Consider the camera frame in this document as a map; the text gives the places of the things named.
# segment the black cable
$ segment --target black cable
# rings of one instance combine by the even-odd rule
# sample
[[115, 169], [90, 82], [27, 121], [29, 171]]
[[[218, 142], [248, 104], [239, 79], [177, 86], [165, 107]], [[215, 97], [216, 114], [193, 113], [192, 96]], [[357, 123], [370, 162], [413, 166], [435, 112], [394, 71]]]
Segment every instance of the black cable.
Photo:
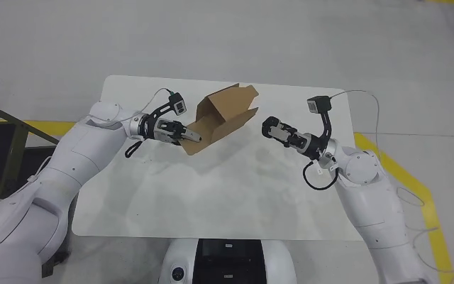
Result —
[[131, 147], [129, 147], [125, 152], [125, 157], [130, 158], [134, 154], [135, 150], [139, 149], [140, 145], [142, 145], [142, 142], [143, 141], [137, 141]]
[[339, 177], [339, 168], [336, 168], [336, 175], [334, 176], [334, 179], [333, 181], [325, 186], [325, 187], [314, 187], [313, 185], [311, 185], [311, 183], [307, 180], [307, 177], [306, 177], [306, 170], [308, 167], [310, 167], [311, 165], [313, 165], [314, 162], [313, 161], [310, 161], [309, 164], [307, 164], [304, 169], [303, 169], [303, 178], [304, 178], [304, 181], [307, 183], [307, 185], [309, 187], [311, 187], [313, 190], [327, 190], [328, 188], [330, 188], [331, 186], [334, 185], [334, 183], [338, 180], [338, 177]]

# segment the metal frame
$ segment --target metal frame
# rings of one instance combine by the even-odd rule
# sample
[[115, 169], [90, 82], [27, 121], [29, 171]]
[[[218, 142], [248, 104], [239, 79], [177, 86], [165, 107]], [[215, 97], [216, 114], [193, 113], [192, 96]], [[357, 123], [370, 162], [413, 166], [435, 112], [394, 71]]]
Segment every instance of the metal frame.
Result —
[[0, 179], [0, 197], [3, 197], [5, 192], [8, 192], [13, 187], [16, 187], [17, 177], [19, 170], [21, 169], [23, 151], [26, 147], [26, 141], [28, 138], [28, 132], [31, 132], [55, 145], [58, 144], [58, 139], [42, 132], [39, 129], [17, 119], [16, 117], [7, 114], [0, 110], [0, 117], [6, 121], [0, 122], [0, 124], [14, 124], [14, 134], [9, 147], [8, 156], [5, 162], [5, 168]]

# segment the cable connector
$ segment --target cable connector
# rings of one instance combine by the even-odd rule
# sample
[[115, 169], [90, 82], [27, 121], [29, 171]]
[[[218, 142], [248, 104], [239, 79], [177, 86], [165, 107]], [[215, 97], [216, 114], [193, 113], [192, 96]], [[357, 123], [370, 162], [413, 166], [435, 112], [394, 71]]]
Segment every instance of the cable connector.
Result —
[[319, 162], [317, 160], [313, 160], [312, 162], [314, 162], [314, 166], [315, 166], [315, 169], [317, 170], [317, 173], [319, 175], [323, 175], [323, 171], [321, 169]]
[[38, 179], [38, 176], [36, 176], [36, 175], [31, 175], [31, 176], [28, 177], [27, 181], [28, 181], [29, 183], [32, 183], [32, 182], [35, 182], [37, 179]]

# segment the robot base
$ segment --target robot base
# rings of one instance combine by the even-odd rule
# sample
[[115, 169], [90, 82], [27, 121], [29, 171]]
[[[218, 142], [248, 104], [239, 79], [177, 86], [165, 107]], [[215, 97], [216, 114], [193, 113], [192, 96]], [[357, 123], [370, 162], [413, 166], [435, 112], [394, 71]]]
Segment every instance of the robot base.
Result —
[[282, 241], [175, 239], [159, 284], [296, 284], [292, 257]]

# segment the yellow floor marking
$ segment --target yellow floor marking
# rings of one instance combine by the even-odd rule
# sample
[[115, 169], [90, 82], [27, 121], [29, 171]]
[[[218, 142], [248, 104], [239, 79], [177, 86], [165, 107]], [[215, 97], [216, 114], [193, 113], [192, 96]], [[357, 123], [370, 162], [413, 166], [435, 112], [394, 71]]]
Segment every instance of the yellow floor marking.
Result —
[[448, 3], [448, 4], [454, 4], [454, 0], [427, 0], [429, 2], [436, 2], [436, 3]]
[[[377, 147], [375, 144], [360, 133], [355, 133], [355, 143], [356, 146], [362, 150], [373, 150], [377, 153]], [[448, 245], [446, 244], [445, 237], [443, 236], [435, 203], [432, 200], [431, 191], [409, 172], [407, 172], [402, 166], [392, 160], [386, 153], [380, 151], [380, 156], [382, 158], [383, 168], [396, 180], [400, 181], [403, 186], [418, 195], [426, 203], [426, 205], [421, 208], [426, 228], [440, 228], [436, 231], [428, 233], [436, 268], [443, 271], [452, 270], [448, 253]], [[440, 278], [441, 284], [450, 284], [454, 277], [454, 273], [438, 273], [438, 277]]]

